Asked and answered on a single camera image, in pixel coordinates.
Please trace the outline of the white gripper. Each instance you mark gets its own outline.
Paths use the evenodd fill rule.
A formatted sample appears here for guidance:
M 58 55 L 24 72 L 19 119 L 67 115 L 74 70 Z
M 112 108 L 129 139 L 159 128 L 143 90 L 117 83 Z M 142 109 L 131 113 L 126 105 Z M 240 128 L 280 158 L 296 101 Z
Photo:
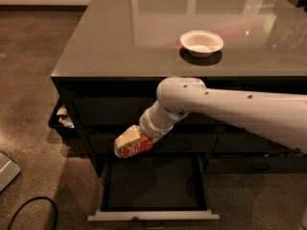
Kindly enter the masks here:
M 115 139 L 114 147 L 117 149 L 138 148 L 141 143 L 141 132 L 150 138 L 162 138 L 173 129 L 176 123 L 187 116 L 187 112 L 169 111 L 159 101 L 156 101 L 141 115 L 139 126 L 130 126 Z

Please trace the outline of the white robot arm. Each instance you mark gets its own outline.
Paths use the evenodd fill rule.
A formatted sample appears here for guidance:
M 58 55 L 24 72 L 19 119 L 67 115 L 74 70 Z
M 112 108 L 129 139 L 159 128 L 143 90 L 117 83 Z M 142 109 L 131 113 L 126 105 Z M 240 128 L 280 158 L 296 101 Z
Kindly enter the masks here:
M 114 141 L 114 153 L 127 158 L 153 144 L 191 113 L 242 128 L 275 143 L 307 153 L 307 96 L 210 89 L 196 78 L 167 78 L 156 101 Z

